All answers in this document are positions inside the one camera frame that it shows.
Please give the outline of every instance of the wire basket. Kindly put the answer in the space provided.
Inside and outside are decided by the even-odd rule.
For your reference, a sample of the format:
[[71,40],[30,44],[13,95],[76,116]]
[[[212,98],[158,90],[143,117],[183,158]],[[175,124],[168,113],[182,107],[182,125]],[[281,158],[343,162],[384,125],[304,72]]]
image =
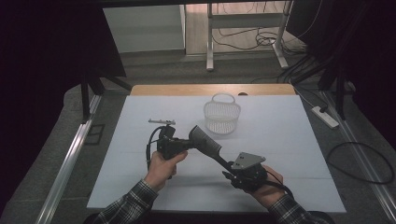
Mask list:
[[[216,101],[215,97],[227,95],[233,98],[231,103]],[[235,102],[235,98],[227,92],[219,92],[213,95],[212,100],[204,106],[205,126],[216,134],[232,133],[241,113],[241,106]]]

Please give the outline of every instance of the white table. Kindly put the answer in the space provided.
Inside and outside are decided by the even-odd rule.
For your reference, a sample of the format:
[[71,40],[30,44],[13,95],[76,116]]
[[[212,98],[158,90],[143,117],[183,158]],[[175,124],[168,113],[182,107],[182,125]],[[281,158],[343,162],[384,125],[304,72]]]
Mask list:
[[[241,151],[264,156],[264,163],[284,176],[295,200],[306,210],[340,213],[345,208],[296,95],[237,96],[238,126],[229,135],[205,128],[203,107],[211,96],[128,96],[96,181],[88,207],[104,208],[147,173],[145,148],[157,124],[174,119],[175,137],[188,139],[199,125],[222,145],[220,156],[234,161]],[[177,166],[153,205],[154,210],[260,212],[263,208],[221,173],[224,169],[196,149]]]

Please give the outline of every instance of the plaid sleeve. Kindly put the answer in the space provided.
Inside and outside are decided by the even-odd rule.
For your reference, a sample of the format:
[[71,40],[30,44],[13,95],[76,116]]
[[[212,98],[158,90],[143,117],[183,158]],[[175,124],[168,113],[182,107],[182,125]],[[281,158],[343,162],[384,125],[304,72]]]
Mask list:
[[151,208],[158,194],[140,180],[127,194],[109,205],[93,223],[137,223]]
[[268,211],[276,218],[276,222],[279,224],[328,223],[327,221],[314,217],[306,212],[287,194],[269,207]]

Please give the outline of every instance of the person's right hand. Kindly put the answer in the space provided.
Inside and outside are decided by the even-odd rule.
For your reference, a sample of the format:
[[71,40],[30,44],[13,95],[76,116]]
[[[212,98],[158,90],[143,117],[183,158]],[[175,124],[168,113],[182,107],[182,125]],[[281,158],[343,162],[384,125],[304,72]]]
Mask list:
[[148,174],[144,180],[158,192],[165,186],[165,182],[169,176],[175,175],[177,172],[177,163],[186,159],[188,152],[183,151],[174,158],[166,161],[163,154],[154,151],[151,156],[151,163],[148,168]]
[[[264,169],[268,172],[268,178],[267,178],[268,181],[272,181],[278,184],[283,184],[282,175],[277,173],[269,166],[263,165],[262,167],[264,167]],[[271,205],[277,202],[281,197],[283,197],[283,195],[285,195],[285,191],[283,189],[279,189],[273,186],[264,185],[254,192],[249,192],[249,194],[253,196],[253,198],[255,198],[262,206],[269,208],[271,207]]]

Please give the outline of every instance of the power strip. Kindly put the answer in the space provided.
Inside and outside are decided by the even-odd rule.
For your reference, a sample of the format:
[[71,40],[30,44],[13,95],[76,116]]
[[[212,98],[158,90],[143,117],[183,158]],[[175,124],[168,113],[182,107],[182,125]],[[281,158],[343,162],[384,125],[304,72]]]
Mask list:
[[314,112],[314,114],[316,114],[321,120],[323,120],[323,122],[325,122],[327,124],[327,126],[329,126],[331,129],[335,129],[336,127],[338,127],[339,123],[337,121],[335,121],[335,119],[333,119],[332,117],[330,117],[330,115],[326,112],[320,112],[320,107],[319,106],[315,106],[314,108],[311,109],[312,112]]

